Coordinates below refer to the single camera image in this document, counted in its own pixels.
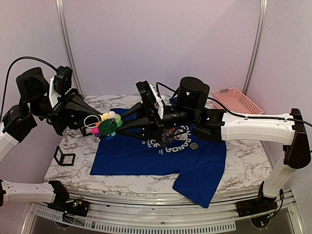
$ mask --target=blue cloth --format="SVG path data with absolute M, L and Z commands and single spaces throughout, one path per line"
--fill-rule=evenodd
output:
M 125 110 L 113 111 L 122 114 Z M 197 150 L 189 147 L 193 142 L 199 145 Z M 168 143 L 166 149 L 154 140 L 142 142 L 116 135 L 99 143 L 90 174 L 164 176 L 179 173 L 173 189 L 208 208 L 224 173 L 225 157 L 225 142 L 205 142 L 189 131 L 181 135 L 180 141 Z

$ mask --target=white ring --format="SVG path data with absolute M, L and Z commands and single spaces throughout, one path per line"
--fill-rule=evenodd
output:
M 90 124 L 89 124 L 89 125 L 86 125 L 86 119 L 89 118 L 89 117 L 95 117 L 95 118 L 97 118 L 97 121 L 100 122 L 100 120 L 99 120 L 99 118 L 98 118 L 97 116 L 95 116 L 95 115 L 90 115 L 90 116 L 87 116 L 87 117 L 84 119 L 84 121 L 83 121 L 84 126 L 85 126 L 86 128 L 96 128 L 97 126 L 91 127 Z

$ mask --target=pink plastic tray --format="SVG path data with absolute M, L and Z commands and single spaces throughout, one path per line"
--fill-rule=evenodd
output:
M 263 114 L 263 110 L 236 88 L 213 92 L 213 98 L 220 101 L 229 110 L 244 114 Z M 217 109 L 222 107 L 213 101 Z

